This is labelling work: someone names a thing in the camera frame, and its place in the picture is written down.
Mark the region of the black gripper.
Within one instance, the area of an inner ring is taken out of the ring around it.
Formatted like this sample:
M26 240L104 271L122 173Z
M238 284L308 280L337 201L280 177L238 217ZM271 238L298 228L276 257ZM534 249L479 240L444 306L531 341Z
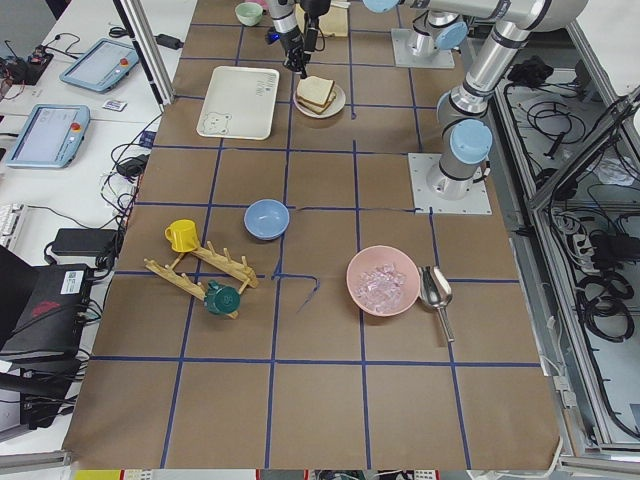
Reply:
M319 18L328 13L330 0L300 0L299 4L302 10L310 18Z
M304 39L299 30L280 33L280 43L285 54L283 65L287 69L298 68L301 79L308 77L306 63L304 61L304 51L314 52L316 50L319 33L318 17L304 18Z

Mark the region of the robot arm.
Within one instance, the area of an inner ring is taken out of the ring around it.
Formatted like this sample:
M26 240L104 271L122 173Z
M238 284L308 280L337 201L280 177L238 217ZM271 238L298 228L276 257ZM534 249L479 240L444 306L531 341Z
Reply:
M517 51L533 32L565 27L585 1L411 1L426 14L422 31L439 47L445 32L466 25L463 15L494 22L464 81L444 94L437 107L445 151L426 176L428 187L447 200L463 198L491 149L493 137L483 123L488 102Z
M326 15L331 2L326 1L267 1L277 40L285 53L283 65L308 77L306 66L316 51L318 36L324 37L320 18ZM437 51L458 47L468 34L468 26L459 13L427 10L425 1L415 1L412 8L422 12L412 22L407 48L414 57L427 57Z

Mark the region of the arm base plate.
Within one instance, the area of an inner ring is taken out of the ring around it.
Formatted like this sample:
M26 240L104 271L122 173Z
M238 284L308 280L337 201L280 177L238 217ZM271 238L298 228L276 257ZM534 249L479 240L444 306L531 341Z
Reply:
M395 65L407 68L453 69L450 50L435 47L433 38L409 29L391 30Z
M440 157L435 153L408 154L414 209L423 214L491 215L485 182L474 183L480 169L470 179L453 180L441 171Z

